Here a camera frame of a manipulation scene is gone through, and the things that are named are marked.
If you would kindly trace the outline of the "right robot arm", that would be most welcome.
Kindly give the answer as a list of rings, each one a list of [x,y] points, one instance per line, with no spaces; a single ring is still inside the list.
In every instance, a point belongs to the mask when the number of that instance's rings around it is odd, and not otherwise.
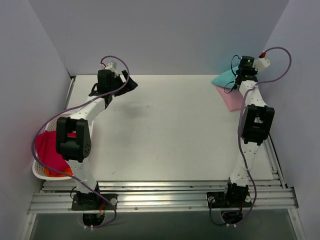
[[[269,66],[270,60],[265,52],[258,58],[243,55],[238,70],[234,72],[234,88],[241,93],[242,103],[237,128],[240,153],[222,193],[223,203],[230,207],[247,199],[250,169],[272,126],[275,110],[263,100],[257,78],[257,74]]]

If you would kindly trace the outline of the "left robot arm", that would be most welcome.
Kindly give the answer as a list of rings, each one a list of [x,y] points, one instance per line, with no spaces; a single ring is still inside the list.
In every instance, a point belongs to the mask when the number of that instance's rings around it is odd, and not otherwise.
[[[114,97],[133,91],[138,84],[127,70],[121,75],[114,69],[98,71],[85,103],[69,116],[60,116],[56,121],[56,152],[67,162],[72,178],[76,181],[76,196],[90,210],[100,206],[99,185],[89,163],[92,148],[91,130],[95,118],[110,105]]]

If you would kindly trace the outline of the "teal t shirt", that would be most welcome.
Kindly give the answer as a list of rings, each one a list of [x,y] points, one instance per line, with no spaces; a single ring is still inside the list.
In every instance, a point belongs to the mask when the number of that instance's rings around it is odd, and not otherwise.
[[[236,73],[237,69],[237,67],[234,67],[233,69],[221,73],[219,76],[215,77],[211,83],[222,88],[232,88],[235,82],[235,75],[233,73]]]

